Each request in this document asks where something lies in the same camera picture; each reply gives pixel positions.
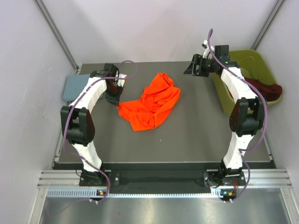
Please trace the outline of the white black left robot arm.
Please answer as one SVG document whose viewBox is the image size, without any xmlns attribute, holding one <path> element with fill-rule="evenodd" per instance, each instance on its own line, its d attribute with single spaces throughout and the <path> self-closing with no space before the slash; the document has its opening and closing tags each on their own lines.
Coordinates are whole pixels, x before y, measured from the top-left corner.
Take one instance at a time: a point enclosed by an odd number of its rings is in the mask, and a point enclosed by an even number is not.
<svg viewBox="0 0 299 224">
<path fill-rule="evenodd" d="M 79 96 L 60 110 L 64 142 L 76 149 L 76 155 L 83 163 L 79 183 L 81 186 L 108 184 L 103 162 L 93 142 L 95 126 L 91 113 L 102 95 L 107 102 L 118 106 L 126 78 L 127 75 L 121 74 L 117 66 L 106 63 L 103 70 L 95 70 L 90 74 Z"/>
</svg>

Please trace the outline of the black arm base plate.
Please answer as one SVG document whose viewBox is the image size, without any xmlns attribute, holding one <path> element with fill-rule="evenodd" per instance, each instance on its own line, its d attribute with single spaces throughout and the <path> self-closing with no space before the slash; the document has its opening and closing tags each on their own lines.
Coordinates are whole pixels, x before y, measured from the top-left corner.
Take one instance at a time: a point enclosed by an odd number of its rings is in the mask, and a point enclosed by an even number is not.
<svg viewBox="0 0 299 224">
<path fill-rule="evenodd" d="M 240 176 L 221 178 L 218 171 L 206 170 L 112 170 L 105 174 L 111 187 L 129 183 L 194 183 L 200 187 L 245 185 L 244 173 Z"/>
</svg>

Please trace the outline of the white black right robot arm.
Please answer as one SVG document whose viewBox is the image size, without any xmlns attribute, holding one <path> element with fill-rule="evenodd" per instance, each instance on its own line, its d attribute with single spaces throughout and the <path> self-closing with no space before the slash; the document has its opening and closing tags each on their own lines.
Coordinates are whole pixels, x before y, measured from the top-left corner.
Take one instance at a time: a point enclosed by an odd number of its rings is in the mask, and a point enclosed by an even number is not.
<svg viewBox="0 0 299 224">
<path fill-rule="evenodd" d="M 184 74 L 196 77 L 217 74 L 235 103 L 229 117 L 232 136 L 228 151 L 221 160 L 218 172 L 206 177 L 206 184 L 216 188 L 241 178 L 242 158 L 253 137 L 263 127 L 265 106 L 262 98 L 245 83 L 238 63 L 230 59 L 228 45 L 209 47 L 208 42 L 204 41 L 202 47 L 204 53 L 193 55 Z"/>
</svg>

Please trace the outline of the orange t shirt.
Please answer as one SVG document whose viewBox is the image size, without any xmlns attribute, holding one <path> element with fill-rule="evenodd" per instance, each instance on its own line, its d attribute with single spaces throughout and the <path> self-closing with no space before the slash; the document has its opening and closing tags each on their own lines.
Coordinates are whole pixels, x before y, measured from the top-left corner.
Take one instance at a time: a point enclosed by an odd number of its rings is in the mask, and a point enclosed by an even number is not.
<svg viewBox="0 0 299 224">
<path fill-rule="evenodd" d="M 119 104 L 119 115 L 135 132 L 155 129 L 166 121 L 180 94 L 181 90 L 167 73 L 157 73 L 138 100 Z"/>
</svg>

